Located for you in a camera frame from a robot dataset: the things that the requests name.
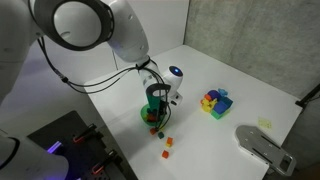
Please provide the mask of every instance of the small cube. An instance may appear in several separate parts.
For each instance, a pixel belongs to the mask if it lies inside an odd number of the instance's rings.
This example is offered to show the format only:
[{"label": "small cube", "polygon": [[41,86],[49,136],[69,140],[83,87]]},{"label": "small cube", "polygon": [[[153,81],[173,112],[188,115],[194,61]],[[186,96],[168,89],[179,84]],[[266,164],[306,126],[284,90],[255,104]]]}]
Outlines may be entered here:
[{"label": "small cube", "polygon": [[228,108],[230,108],[233,103],[233,101],[231,99],[229,99],[228,97],[222,97],[220,99],[220,102],[223,102]]},{"label": "small cube", "polygon": [[218,92],[221,96],[225,97],[225,96],[228,96],[228,92],[224,89],[218,89]]},{"label": "small cube", "polygon": [[216,119],[220,119],[223,116],[223,114],[218,114],[214,110],[211,112],[211,115]]},{"label": "small cube", "polygon": [[208,101],[211,101],[211,96],[209,94],[204,95],[204,98],[207,99]]},{"label": "small cube", "polygon": [[156,128],[151,128],[150,129],[150,134],[154,135],[157,132]]},{"label": "small cube", "polygon": [[172,146],[172,142],[173,142],[173,138],[168,137],[166,146],[167,146],[167,147],[171,147],[171,146]]},{"label": "small cube", "polygon": [[218,102],[213,108],[213,110],[218,114],[223,114],[227,109],[228,109],[228,106],[221,101]]},{"label": "small cube", "polygon": [[218,91],[211,90],[211,91],[208,92],[208,94],[211,97],[211,99],[216,99],[217,98],[217,100],[220,101],[221,95],[220,95],[220,93]]},{"label": "small cube", "polygon": [[219,120],[220,118],[222,118],[223,116],[225,116],[226,114],[228,114],[230,111],[230,109],[227,109],[223,114],[218,114],[217,112],[215,112],[214,110],[211,112],[211,115],[216,118],[217,120]]},{"label": "small cube", "polygon": [[206,98],[201,100],[201,104],[203,104],[203,105],[209,105],[209,103],[210,103],[210,101]]},{"label": "small cube", "polygon": [[169,157],[169,152],[166,151],[166,150],[164,150],[164,151],[162,152],[162,157],[165,158],[165,159],[168,159],[168,157]]},{"label": "small cube", "polygon": [[159,137],[159,139],[164,138],[164,134],[163,134],[163,132],[159,132],[159,133],[158,133],[158,137]]},{"label": "small cube", "polygon": [[202,110],[204,110],[205,112],[210,113],[212,110],[212,106],[210,105],[202,105]]}]

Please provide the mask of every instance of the orange block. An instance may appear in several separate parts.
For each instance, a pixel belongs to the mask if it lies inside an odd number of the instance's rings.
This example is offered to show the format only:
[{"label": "orange block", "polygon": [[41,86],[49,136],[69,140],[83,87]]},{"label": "orange block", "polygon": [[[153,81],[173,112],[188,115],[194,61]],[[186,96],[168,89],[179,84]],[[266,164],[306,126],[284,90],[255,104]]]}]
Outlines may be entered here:
[{"label": "orange block", "polygon": [[156,129],[155,129],[155,128],[151,128],[151,129],[150,129],[150,134],[151,134],[151,135],[154,135],[155,133],[157,133]]},{"label": "orange block", "polygon": [[164,150],[164,151],[162,152],[162,157],[168,159],[168,157],[169,157],[169,152],[166,151],[166,150]]},{"label": "orange block", "polygon": [[168,137],[168,139],[167,139],[167,144],[169,144],[169,145],[171,146],[171,145],[172,145],[172,141],[173,141],[173,138]]}]

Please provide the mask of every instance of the yellow block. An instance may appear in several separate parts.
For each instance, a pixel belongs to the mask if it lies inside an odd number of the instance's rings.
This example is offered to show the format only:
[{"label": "yellow block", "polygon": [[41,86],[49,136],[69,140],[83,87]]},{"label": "yellow block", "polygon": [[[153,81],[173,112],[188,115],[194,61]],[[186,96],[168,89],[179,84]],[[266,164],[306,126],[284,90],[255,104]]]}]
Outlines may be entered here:
[{"label": "yellow block", "polygon": [[208,99],[206,99],[206,98],[202,99],[202,104],[206,105],[206,106],[209,105]]},{"label": "yellow block", "polygon": [[203,109],[205,112],[211,112],[212,107],[211,107],[211,106],[208,106],[208,105],[202,105],[202,109]]},{"label": "yellow block", "polygon": [[218,103],[218,100],[217,100],[217,98],[216,98],[216,99],[214,99],[213,101],[211,101],[209,104],[210,104],[210,106],[211,106],[212,109],[213,109],[213,107],[214,107],[217,103]]}]

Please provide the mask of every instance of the stacked blocks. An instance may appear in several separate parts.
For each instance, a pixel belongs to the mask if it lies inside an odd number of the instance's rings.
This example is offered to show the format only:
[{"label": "stacked blocks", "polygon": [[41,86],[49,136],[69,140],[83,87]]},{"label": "stacked blocks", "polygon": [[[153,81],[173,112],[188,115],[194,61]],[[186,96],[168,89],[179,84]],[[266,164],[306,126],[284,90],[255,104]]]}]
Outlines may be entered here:
[{"label": "stacked blocks", "polygon": [[204,99],[200,102],[202,104],[202,109],[205,112],[210,113],[216,119],[220,119],[230,111],[230,107],[233,103],[231,99],[227,97],[228,92],[224,89],[211,90],[206,95]]}]

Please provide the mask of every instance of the purple light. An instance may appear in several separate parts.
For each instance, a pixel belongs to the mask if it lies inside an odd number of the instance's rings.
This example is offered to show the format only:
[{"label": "purple light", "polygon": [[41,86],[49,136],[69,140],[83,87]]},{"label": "purple light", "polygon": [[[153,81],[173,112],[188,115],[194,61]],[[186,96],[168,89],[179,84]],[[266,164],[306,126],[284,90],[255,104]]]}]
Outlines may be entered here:
[{"label": "purple light", "polygon": [[55,152],[60,146],[61,146],[61,142],[57,141],[56,143],[54,143],[54,145],[52,145],[47,152],[52,154],[53,152]]}]

